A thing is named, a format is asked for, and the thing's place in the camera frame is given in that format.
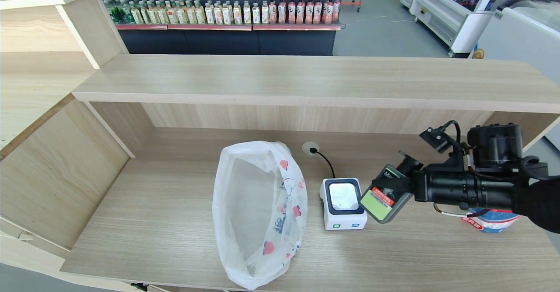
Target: white barcode scanner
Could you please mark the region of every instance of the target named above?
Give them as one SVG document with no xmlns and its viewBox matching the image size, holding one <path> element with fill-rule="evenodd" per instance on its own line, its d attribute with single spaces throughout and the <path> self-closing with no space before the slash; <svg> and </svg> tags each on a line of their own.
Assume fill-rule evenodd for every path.
<svg viewBox="0 0 560 292">
<path fill-rule="evenodd" d="M 361 230 L 366 226 L 368 215 L 360 206 L 360 183 L 356 178 L 323 179 L 319 191 L 325 229 Z"/>
</svg>

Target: plastic bag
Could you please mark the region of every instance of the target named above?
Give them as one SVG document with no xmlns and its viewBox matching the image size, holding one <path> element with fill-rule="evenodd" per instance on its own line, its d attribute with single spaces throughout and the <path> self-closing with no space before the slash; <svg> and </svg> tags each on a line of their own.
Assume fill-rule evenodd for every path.
<svg viewBox="0 0 560 292">
<path fill-rule="evenodd" d="M 280 142 L 222 150 L 212 218 L 228 278 L 249 290 L 278 278 L 300 249 L 308 194 L 300 168 Z"/>
</svg>

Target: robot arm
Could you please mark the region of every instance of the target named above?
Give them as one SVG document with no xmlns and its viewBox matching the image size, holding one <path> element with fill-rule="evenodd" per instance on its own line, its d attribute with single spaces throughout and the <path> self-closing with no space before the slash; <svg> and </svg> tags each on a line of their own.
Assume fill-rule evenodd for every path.
<svg viewBox="0 0 560 292">
<path fill-rule="evenodd" d="M 456 140 L 445 133 L 452 124 L 457 129 Z M 438 212 L 437 204 L 458 205 L 462 210 L 512 210 L 545 230 L 560 233 L 560 176 L 548 176 L 548 165 L 536 156 L 522 156 L 521 133 L 516 124 L 477 126 L 469 130 L 467 144 L 459 142 L 460 127 L 454 120 L 428 128 L 420 137 L 440 153 L 452 147 L 449 159 L 422 168 L 420 162 L 406 156 L 397 167 L 404 178 L 377 178 L 369 189 L 411 193 L 416 201 L 434 202 Z M 530 184 L 530 179 L 537 182 Z"/>
</svg>

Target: green card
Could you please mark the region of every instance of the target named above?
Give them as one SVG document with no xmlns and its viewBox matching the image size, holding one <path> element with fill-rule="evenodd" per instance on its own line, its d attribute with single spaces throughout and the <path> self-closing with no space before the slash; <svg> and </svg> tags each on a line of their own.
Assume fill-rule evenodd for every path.
<svg viewBox="0 0 560 292">
<path fill-rule="evenodd" d="M 375 216 L 379 220 L 383 220 L 389 212 L 391 212 L 391 207 L 386 205 L 382 200 L 380 200 L 371 190 L 368 190 L 366 194 L 360 200 L 360 204 L 364 209 L 368 210 L 371 215 Z"/>
</svg>

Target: gray floor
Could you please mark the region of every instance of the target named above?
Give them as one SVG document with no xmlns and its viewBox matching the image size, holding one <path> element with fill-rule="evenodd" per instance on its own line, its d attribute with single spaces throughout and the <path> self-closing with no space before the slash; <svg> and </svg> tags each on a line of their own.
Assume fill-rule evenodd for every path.
<svg viewBox="0 0 560 292">
<path fill-rule="evenodd" d="M 414 23 L 399 0 L 364 0 L 343 5 L 340 22 L 346 28 L 336 33 L 334 55 L 447 57 L 448 46 L 421 22 Z"/>
<path fill-rule="evenodd" d="M 447 57 L 447 46 L 429 29 L 413 22 L 414 17 L 401 7 L 399 0 L 364 0 L 362 9 L 343 6 L 340 21 L 346 28 L 338 32 L 334 55 L 340 56 L 410 56 Z M 532 146 L 528 155 L 549 163 L 550 174 L 560 174 L 560 153 L 546 140 Z M 549 234 L 560 250 L 560 236 Z M 0 264 L 0 291 L 18 292 L 105 292 L 70 284 Z"/>
</svg>

